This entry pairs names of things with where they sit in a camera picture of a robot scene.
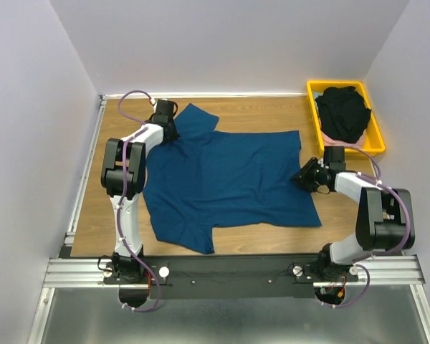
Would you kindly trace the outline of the blue t shirt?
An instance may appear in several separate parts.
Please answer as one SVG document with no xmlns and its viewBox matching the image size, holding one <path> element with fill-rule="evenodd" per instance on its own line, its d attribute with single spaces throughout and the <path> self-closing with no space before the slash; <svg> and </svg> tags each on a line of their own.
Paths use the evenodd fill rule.
<svg viewBox="0 0 430 344">
<path fill-rule="evenodd" d="M 188 105 L 175 120 L 178 139 L 148 154 L 143 197 L 156 239 L 212 254 L 216 227 L 319 227 L 310 193 L 292 181 L 300 134 L 225 133 L 218 121 Z"/>
</svg>

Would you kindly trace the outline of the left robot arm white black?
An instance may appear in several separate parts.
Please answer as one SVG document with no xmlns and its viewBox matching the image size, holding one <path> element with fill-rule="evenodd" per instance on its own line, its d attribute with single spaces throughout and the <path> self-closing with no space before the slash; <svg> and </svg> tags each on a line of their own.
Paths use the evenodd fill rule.
<svg viewBox="0 0 430 344">
<path fill-rule="evenodd" d="M 110 198 L 115 217 L 115 248 L 109 277 L 139 282 L 150 272 L 138 261 L 143 243 L 138 229 L 138 200 L 146 182 L 146 157 L 152 148 L 178 139 L 174 118 L 176 102 L 167 99 L 150 101 L 153 113 L 139 120 L 140 128 L 121 139 L 110 138 L 105 146 L 101 185 Z"/>
</svg>

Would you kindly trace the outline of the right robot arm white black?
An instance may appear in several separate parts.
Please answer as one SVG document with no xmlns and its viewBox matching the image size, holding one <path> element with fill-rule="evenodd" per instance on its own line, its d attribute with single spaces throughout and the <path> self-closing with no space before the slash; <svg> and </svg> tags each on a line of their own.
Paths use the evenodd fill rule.
<svg viewBox="0 0 430 344">
<path fill-rule="evenodd" d="M 311 158 L 290 180 L 310 193 L 325 186 L 330 193 L 347 196 L 358 205 L 353 234 L 326 244 L 314 262 L 294 264 L 296 278 L 334 281 L 357 262 L 395 254 L 414 245 L 410 192 L 386 186 L 378 169 L 374 176 L 349 171 L 345 147 L 326 147 L 322 159 Z"/>
</svg>

